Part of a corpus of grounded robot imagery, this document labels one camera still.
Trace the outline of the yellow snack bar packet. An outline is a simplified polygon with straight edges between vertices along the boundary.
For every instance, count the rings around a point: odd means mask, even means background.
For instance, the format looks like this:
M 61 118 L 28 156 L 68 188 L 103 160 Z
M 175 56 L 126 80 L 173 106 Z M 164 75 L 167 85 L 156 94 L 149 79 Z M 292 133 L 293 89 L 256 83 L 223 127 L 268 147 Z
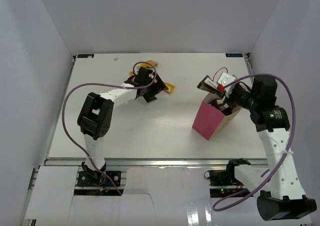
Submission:
M 175 86 L 172 85 L 172 84 L 165 83 L 164 85 L 165 85 L 164 91 L 166 93 L 172 93 L 174 91 L 174 89 L 175 89 Z

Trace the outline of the yellow M&M packet top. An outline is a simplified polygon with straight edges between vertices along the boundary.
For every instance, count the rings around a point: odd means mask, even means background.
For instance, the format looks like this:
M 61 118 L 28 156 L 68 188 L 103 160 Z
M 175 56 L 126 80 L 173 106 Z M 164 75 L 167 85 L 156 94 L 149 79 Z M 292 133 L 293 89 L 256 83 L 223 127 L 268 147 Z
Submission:
M 152 68 L 152 67 L 156 67 L 159 63 L 156 61 L 152 61 L 152 60 L 148 60 L 144 63 L 138 64 L 137 68 L 139 69 L 140 67 L 146 67 L 146 68 Z

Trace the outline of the pink paper bag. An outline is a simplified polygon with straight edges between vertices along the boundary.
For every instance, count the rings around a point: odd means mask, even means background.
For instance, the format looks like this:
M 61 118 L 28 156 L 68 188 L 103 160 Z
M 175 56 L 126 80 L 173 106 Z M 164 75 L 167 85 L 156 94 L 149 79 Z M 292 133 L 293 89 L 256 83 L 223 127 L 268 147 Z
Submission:
M 224 67 L 224 69 L 225 73 L 229 74 L 226 67 Z M 217 80 L 220 75 L 214 74 L 214 76 L 211 79 L 217 83 Z M 232 114 L 226 116 L 218 109 L 209 104 L 212 98 L 212 93 L 207 92 L 207 95 L 204 97 L 200 104 L 200 107 L 197 111 L 192 125 L 192 129 L 195 130 L 207 141 L 211 140 L 213 137 L 219 134 L 224 128 L 226 128 L 226 126 L 238 115 L 239 111 L 241 110 L 241 107 L 232 105 L 231 103 L 227 102 L 232 107 Z

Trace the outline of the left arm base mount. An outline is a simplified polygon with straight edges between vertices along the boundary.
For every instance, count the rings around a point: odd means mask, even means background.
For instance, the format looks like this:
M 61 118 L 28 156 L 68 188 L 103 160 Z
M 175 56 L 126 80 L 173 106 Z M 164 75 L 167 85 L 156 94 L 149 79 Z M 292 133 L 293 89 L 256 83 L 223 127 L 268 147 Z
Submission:
M 74 195 L 120 196 L 114 185 L 104 175 L 100 179 L 95 179 L 84 171 L 78 173 Z

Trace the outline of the purple chips bag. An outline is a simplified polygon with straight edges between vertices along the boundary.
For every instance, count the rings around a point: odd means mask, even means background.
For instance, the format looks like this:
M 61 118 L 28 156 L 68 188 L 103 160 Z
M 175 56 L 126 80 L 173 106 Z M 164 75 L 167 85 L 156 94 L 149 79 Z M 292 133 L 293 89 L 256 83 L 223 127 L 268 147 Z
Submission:
M 229 104 L 225 103 L 222 99 L 214 99 L 209 102 L 209 104 L 218 109 L 226 116 L 232 114 L 232 107 Z

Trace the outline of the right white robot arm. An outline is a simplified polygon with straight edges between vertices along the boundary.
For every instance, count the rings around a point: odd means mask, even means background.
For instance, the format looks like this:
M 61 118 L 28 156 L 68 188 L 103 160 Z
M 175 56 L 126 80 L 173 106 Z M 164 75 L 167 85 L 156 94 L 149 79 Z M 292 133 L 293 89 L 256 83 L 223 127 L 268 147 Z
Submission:
M 224 211 L 255 197 L 260 217 L 265 221 L 300 219 L 316 211 L 315 199 L 308 198 L 298 177 L 291 145 L 296 129 L 296 109 L 288 85 L 272 74 L 255 74 L 252 88 L 240 83 L 247 77 L 236 78 L 222 73 L 217 89 L 223 100 L 250 112 L 250 119 L 262 141 L 269 174 L 259 176 L 245 159 L 231 160 L 226 166 L 226 180 L 231 185 L 244 185 L 249 193 L 238 201 L 212 209 Z

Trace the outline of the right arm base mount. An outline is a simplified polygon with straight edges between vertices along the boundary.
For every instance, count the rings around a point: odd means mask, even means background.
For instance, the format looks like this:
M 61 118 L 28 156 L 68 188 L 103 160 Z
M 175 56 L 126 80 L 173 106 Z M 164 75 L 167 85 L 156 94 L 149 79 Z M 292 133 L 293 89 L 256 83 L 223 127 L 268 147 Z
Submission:
M 211 198 L 223 198 L 234 193 L 237 195 L 232 197 L 244 197 L 249 193 L 240 182 L 232 182 L 226 170 L 207 170 L 203 176 L 209 181 Z

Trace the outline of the aluminium front rail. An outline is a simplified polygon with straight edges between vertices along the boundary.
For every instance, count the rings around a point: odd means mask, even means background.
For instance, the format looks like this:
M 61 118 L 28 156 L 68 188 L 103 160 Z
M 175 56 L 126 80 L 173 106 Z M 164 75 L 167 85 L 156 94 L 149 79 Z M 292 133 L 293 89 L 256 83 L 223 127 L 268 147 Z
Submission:
M 45 166 L 76 166 L 81 165 L 83 158 L 51 158 Z M 225 166 L 229 159 L 105 159 L 108 167 L 112 166 L 182 166 L 182 167 L 214 167 Z

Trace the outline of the brown chocolate bar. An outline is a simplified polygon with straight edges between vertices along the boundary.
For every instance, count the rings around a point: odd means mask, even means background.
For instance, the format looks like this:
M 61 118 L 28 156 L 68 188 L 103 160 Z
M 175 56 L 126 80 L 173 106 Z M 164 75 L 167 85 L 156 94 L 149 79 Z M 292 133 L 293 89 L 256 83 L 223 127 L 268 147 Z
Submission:
M 211 77 L 206 75 L 197 85 L 197 88 L 209 93 L 219 93 L 218 84 L 214 82 Z
M 222 99 L 217 99 L 215 101 L 215 107 L 220 111 L 224 111 L 227 108 L 231 108 L 230 105 L 224 102 Z

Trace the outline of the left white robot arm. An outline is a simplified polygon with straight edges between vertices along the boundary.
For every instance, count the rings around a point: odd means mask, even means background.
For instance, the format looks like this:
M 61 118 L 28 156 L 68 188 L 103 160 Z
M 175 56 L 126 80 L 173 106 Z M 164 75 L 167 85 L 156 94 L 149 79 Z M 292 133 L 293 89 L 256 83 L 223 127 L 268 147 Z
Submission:
M 103 156 L 104 136 L 111 127 L 113 110 L 118 106 L 138 97 L 146 102 L 156 100 L 156 95 L 167 90 L 160 76 L 152 75 L 153 70 L 140 67 L 136 75 L 130 76 L 119 89 L 106 93 L 87 95 L 77 119 L 85 140 L 86 160 L 81 164 L 83 171 L 94 185 L 101 185 L 106 180 L 106 162 Z

